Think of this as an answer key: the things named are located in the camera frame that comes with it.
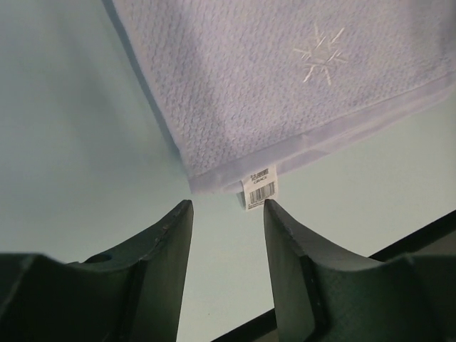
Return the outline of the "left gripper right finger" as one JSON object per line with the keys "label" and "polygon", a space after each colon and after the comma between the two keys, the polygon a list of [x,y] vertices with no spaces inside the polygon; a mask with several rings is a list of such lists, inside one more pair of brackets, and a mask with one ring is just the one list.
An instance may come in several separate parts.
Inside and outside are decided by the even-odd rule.
{"label": "left gripper right finger", "polygon": [[264,203],[280,341],[453,341],[455,257],[377,261],[338,246]]}

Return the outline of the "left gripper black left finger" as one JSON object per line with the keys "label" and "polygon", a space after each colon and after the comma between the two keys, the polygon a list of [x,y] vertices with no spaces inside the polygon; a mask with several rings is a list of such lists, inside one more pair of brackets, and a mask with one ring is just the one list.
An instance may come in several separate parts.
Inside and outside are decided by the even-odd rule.
{"label": "left gripper black left finger", "polygon": [[1,255],[3,341],[175,341],[192,238],[184,200],[86,261]]}

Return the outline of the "white lavender towel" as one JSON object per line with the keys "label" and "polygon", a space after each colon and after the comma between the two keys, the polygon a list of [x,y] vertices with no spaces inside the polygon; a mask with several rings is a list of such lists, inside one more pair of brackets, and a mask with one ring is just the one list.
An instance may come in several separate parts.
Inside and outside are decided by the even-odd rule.
{"label": "white lavender towel", "polygon": [[106,1],[193,194],[241,192],[434,106],[453,1]]}

